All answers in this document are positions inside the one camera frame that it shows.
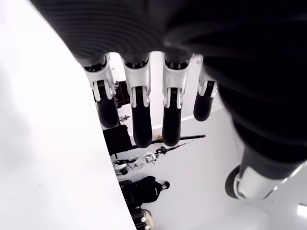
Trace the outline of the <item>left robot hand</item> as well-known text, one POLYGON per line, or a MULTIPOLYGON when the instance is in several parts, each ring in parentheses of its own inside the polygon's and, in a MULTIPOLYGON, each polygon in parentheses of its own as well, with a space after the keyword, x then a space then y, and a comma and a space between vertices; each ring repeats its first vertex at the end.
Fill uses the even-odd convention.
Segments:
POLYGON ((109 52, 129 64, 192 54, 218 84, 245 144, 228 176, 235 199, 266 199, 307 161, 307 3, 304 0, 35 0, 77 61, 109 52))

